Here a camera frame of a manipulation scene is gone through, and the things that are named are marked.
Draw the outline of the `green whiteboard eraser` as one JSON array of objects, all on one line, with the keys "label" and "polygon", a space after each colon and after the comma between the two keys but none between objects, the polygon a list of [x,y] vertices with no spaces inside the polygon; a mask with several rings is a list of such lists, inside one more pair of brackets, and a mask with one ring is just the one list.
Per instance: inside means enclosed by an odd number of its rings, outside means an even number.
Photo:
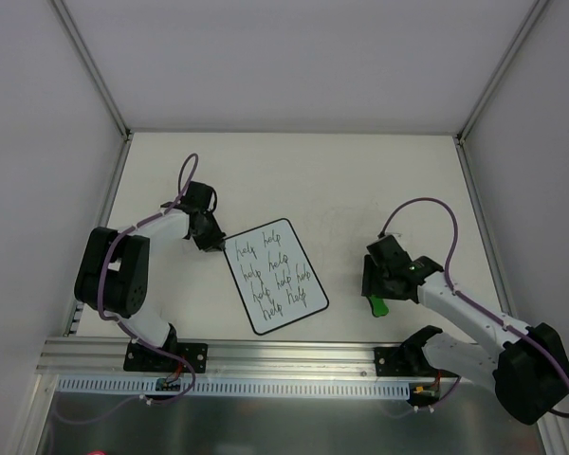
[{"label": "green whiteboard eraser", "polygon": [[368,301],[371,306],[371,312],[374,318],[383,318],[387,316],[390,309],[383,298],[377,296],[370,296]]}]

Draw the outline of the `small black-framed whiteboard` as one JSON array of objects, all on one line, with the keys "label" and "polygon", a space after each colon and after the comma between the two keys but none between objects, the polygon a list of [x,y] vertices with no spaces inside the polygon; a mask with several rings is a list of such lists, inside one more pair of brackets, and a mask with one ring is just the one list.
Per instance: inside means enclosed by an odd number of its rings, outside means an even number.
[{"label": "small black-framed whiteboard", "polygon": [[255,335],[275,332],[329,307],[321,281],[288,219],[230,236],[224,254]]}]

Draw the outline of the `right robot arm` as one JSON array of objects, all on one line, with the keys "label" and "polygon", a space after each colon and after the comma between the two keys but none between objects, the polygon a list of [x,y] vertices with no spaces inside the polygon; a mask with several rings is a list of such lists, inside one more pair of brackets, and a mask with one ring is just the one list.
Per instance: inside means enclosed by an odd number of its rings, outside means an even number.
[{"label": "right robot arm", "polygon": [[427,325],[377,357],[378,374],[453,373],[492,392],[525,425],[569,398],[569,360],[554,328],[487,310],[457,289],[445,267],[427,256],[412,259],[394,236],[383,235],[368,245],[361,294],[370,303],[421,305],[469,338],[464,342]]}]

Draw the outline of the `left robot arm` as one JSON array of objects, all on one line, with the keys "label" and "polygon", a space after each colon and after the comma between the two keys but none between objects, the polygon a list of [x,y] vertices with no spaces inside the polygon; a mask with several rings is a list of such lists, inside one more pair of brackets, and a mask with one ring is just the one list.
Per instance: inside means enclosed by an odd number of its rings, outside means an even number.
[{"label": "left robot arm", "polygon": [[145,302],[151,255],[182,240],[193,240],[201,251],[224,250],[226,234],[215,219],[216,207],[216,190],[193,181],[176,203],[163,204],[150,219],[123,231],[96,227],[89,234],[75,299],[119,324],[159,371],[175,365],[178,348],[173,325]]}]

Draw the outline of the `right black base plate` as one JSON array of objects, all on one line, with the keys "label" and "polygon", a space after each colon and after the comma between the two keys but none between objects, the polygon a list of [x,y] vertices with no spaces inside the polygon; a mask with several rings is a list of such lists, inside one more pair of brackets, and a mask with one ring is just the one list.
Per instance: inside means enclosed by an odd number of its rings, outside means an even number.
[{"label": "right black base plate", "polygon": [[421,372],[417,356],[410,348],[379,346],[373,353],[377,377],[417,376]]}]

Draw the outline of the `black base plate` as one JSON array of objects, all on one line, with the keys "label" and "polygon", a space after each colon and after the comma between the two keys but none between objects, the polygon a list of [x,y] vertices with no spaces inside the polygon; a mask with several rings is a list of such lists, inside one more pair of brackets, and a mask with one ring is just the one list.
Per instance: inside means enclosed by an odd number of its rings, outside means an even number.
[{"label": "black base plate", "polygon": [[129,342],[122,368],[129,373],[174,373],[180,364],[179,358],[183,358],[196,373],[202,374],[206,371],[208,350],[209,345],[205,343],[177,342],[174,353],[164,355]]},{"label": "black base plate", "polygon": [[373,353],[377,377],[417,376],[421,372],[417,356],[410,348],[379,346]]}]

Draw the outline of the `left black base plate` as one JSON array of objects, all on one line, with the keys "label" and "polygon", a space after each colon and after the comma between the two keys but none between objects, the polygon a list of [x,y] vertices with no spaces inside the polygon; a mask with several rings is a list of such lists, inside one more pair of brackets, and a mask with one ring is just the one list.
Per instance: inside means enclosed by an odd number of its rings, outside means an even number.
[{"label": "left black base plate", "polygon": [[179,358],[183,358],[196,373],[202,374],[206,371],[208,350],[209,345],[205,343],[177,342],[174,353],[164,355],[129,342],[122,368],[129,373],[174,373],[180,364]]}]

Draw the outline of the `right aluminium frame post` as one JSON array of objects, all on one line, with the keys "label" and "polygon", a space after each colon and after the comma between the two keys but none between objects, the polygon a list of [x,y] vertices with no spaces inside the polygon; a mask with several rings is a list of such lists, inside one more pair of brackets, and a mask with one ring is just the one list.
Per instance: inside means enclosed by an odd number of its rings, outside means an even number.
[{"label": "right aluminium frame post", "polygon": [[532,31],[543,17],[545,11],[550,6],[548,0],[532,1],[529,10],[523,17],[520,25],[514,32],[510,42],[505,47],[505,51],[494,70],[489,75],[485,87],[482,89],[477,101],[473,104],[461,129],[455,136],[456,148],[459,155],[460,165],[468,187],[468,195],[479,229],[486,229],[486,221],[481,207],[480,196],[474,182],[468,158],[468,140],[473,129],[479,123],[483,113],[496,94],[499,85],[505,78],[510,66],[523,48]]}]

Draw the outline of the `aluminium frame post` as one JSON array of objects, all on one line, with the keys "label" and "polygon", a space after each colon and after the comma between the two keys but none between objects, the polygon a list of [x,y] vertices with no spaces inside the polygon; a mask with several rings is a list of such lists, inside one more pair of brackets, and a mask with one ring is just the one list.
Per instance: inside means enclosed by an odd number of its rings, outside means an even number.
[{"label": "aluminium frame post", "polygon": [[505,47],[505,51],[494,70],[489,75],[485,87],[482,89],[477,101],[473,104],[461,129],[455,136],[456,148],[459,155],[460,165],[468,187],[468,195],[479,229],[486,229],[486,221],[481,207],[480,196],[474,182],[468,158],[468,140],[473,129],[479,123],[483,113],[496,94],[499,85],[505,78],[510,66],[523,48],[532,31],[543,17],[545,11],[550,6],[548,0],[532,1],[529,10],[523,17],[520,25],[514,32],[510,42]]},{"label": "aluminium frame post", "polygon": [[106,109],[110,119],[116,127],[120,137],[120,146],[115,158],[115,163],[113,170],[110,172],[110,179],[107,187],[106,198],[110,199],[112,194],[115,192],[118,184],[116,183],[121,156],[123,152],[124,145],[128,142],[130,135],[130,128],[128,127],[117,103],[108,88],[108,85],[103,77],[101,70],[96,63],[90,49],[83,38],[80,28],[69,8],[67,3],[62,0],[50,0],[48,4],[52,7],[58,21],[64,29],[65,36],[68,41],[72,44],[74,51],[80,60],[83,69],[94,86],[95,90],[101,98],[101,102]]}]

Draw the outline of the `left aluminium frame post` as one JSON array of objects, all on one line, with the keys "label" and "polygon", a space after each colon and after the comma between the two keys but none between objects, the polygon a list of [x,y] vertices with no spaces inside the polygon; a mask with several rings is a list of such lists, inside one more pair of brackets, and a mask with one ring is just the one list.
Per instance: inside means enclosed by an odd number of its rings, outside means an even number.
[{"label": "left aluminium frame post", "polygon": [[58,21],[64,29],[65,36],[68,41],[72,44],[74,51],[80,60],[83,69],[94,86],[95,90],[101,98],[101,102],[106,109],[110,119],[116,127],[120,137],[120,146],[115,158],[115,163],[113,170],[110,172],[110,179],[107,187],[106,198],[110,199],[112,194],[115,192],[118,184],[116,183],[121,156],[123,152],[124,145],[128,142],[130,135],[130,128],[128,127],[117,103],[108,88],[108,85],[103,77],[101,70],[96,63],[90,49],[83,38],[80,28],[69,8],[67,3],[62,0],[50,0],[48,4],[52,7]]}]

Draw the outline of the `aluminium mounting rail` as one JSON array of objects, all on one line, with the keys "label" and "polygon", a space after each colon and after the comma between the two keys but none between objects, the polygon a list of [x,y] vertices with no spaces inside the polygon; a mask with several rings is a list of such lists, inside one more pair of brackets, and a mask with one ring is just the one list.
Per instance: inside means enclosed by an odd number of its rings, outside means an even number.
[{"label": "aluminium mounting rail", "polygon": [[[347,379],[376,375],[376,348],[396,343],[208,340],[205,376],[279,379]],[[36,373],[123,372],[128,340],[116,337],[50,337]]]}]

